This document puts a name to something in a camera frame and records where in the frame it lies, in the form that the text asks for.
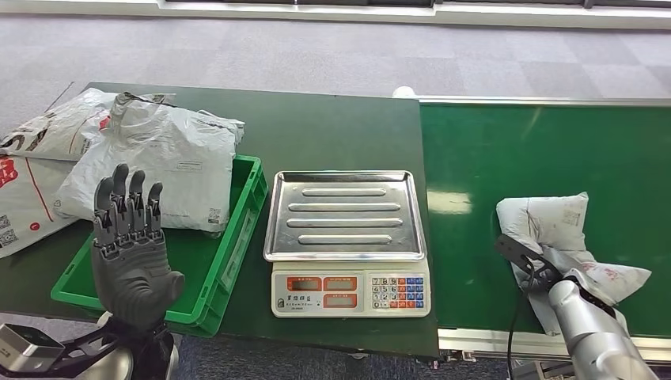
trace package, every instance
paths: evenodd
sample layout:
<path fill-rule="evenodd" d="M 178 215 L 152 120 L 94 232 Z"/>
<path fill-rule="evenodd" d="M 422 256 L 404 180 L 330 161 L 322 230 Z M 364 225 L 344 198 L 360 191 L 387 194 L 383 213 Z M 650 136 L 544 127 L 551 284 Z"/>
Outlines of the package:
<path fill-rule="evenodd" d="M 61 203 L 56 209 L 90 220 L 98 182 L 127 163 L 131 173 L 144 170 L 145 193 L 154 182 L 163 183 L 163 227 L 221 232 L 228 222 L 233 158 L 243 126 L 121 93 L 102 139 L 57 191 Z"/>
<path fill-rule="evenodd" d="M 576 196 L 506 198 L 496 205 L 501 232 L 532 251 L 543 255 L 557 269 L 566 273 L 579 271 L 591 279 L 595 288 L 589 291 L 601 301 L 614 306 L 637 291 L 650 277 L 643 268 L 596 261 L 585 247 L 586 192 Z M 542 266 L 533 261 L 536 269 Z M 528 275 L 512 264 L 518 285 L 528 282 Z M 529 302 L 547 334 L 561 333 L 559 322 L 548 304 L 547 294 L 530 294 Z"/>
<path fill-rule="evenodd" d="M 115 93 L 87 89 L 74 99 L 24 123 L 0 141 L 0 154 L 77 161 L 109 120 Z M 145 95 L 156 102 L 171 101 L 172 94 Z"/>
<path fill-rule="evenodd" d="M 55 191 L 73 162 L 0 156 L 0 258 L 77 221 L 57 215 Z"/>

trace robotic arm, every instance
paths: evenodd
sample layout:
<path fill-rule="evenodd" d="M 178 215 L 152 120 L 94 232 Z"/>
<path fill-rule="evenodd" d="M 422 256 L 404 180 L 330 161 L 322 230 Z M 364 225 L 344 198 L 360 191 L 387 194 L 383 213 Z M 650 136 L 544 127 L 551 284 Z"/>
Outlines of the robotic arm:
<path fill-rule="evenodd" d="M 505 234 L 495 247 L 528 275 L 533 273 L 527 286 L 549 293 L 578 379 L 658 379 L 631 342 L 624 316 L 594 295 L 598 290 L 581 272 L 571 270 L 562 275 L 541 255 Z M 542 266 L 533 271 L 531 260 L 540 261 Z"/>
<path fill-rule="evenodd" d="M 181 295 L 184 276 L 172 271 L 161 230 L 159 196 L 142 200 L 143 171 L 131 178 L 118 165 L 98 184 L 91 265 L 100 303 L 109 312 L 95 332 L 56 342 L 28 326 L 0 325 L 0 374 L 10 378 L 170 379 L 177 353 L 166 310 Z"/>

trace green plastic crate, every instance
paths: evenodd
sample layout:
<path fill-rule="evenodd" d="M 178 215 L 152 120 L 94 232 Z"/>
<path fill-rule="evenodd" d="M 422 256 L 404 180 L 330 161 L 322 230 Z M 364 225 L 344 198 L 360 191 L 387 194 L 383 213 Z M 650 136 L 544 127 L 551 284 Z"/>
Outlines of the green plastic crate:
<path fill-rule="evenodd" d="M 202 231 L 164 229 L 170 266 L 185 278 L 184 293 L 165 315 L 173 332 L 205 337 L 217 333 L 267 193 L 261 160 L 237 155 L 230 220 L 223 235 L 212 239 Z M 51 298 L 97 317 L 104 309 L 93 284 L 92 239 L 89 236 L 51 289 Z"/>

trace green table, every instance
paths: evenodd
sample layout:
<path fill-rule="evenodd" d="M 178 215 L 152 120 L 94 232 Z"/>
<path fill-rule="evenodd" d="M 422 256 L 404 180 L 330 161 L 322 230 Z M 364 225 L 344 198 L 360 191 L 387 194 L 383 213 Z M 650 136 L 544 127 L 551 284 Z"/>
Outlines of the green table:
<path fill-rule="evenodd" d="M 240 154 L 261 158 L 268 183 L 280 170 L 406 169 L 415 176 L 426 220 L 422 136 L 417 101 L 92 83 L 108 92 L 176 93 L 175 104 L 246 122 Z M 0 260 L 0 310 L 85 318 L 49 292 L 90 231 L 73 226 Z M 267 205 L 242 265 L 220 334 L 345 351 L 438 356 L 434 311 L 424 318 L 280 319 L 270 308 L 271 265 L 263 259 Z"/>
<path fill-rule="evenodd" d="M 645 359 L 671 361 L 671 104 L 420 98 L 417 101 L 93 84 L 106 91 L 175 92 L 177 104 L 248 123 L 239 151 L 281 169 L 408 169 L 429 242 L 434 310 L 418 320 L 291 320 L 268 305 L 271 266 L 261 255 L 267 207 L 220 333 L 344 350 L 432 357 L 441 349 L 501 355 L 518 291 L 493 250 L 496 203 L 511 196 L 590 195 L 585 233 L 602 261 L 653 271 L 622 302 Z M 308 144 L 301 144 L 296 137 Z M 85 240 L 88 223 L 0 260 L 0 310 L 82 317 L 49 290 Z M 566 357 L 530 308 L 517 322 L 517 357 Z"/>
<path fill-rule="evenodd" d="M 519 291 L 493 249 L 496 203 L 586 191 L 587 248 L 603 262 L 648 268 L 621 302 L 649 360 L 669 360 L 671 104 L 662 101 L 421 101 L 430 249 L 441 348 L 505 352 Z M 565 355 L 526 304 L 518 354 Z"/>

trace black cable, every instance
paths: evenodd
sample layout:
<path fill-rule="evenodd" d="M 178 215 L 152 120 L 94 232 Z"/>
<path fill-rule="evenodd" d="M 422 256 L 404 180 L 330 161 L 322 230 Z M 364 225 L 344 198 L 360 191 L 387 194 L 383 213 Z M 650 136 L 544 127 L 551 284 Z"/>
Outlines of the black cable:
<path fill-rule="evenodd" d="M 526 260 L 527 265 L 531 267 L 531 275 L 529 276 L 529 285 L 524 289 L 524 291 L 520 294 L 520 297 L 517 299 L 517 306 L 515 306 L 515 314 L 513 314 L 513 320 L 510 322 L 510 330 L 508 331 L 508 373 L 510 374 L 510 380 L 515 380 L 515 377 L 513 376 L 513 360 L 511 357 L 511 352 L 513 350 L 513 332 L 515 330 L 515 322 L 517 322 L 517 316 L 520 313 L 521 306 L 525 303 L 527 299 L 529 299 L 529 289 L 531 289 L 531 285 L 533 284 L 533 277 L 536 274 L 536 269 L 533 267 L 533 263 L 529 258 L 527 257 L 522 257 L 523 259 Z"/>

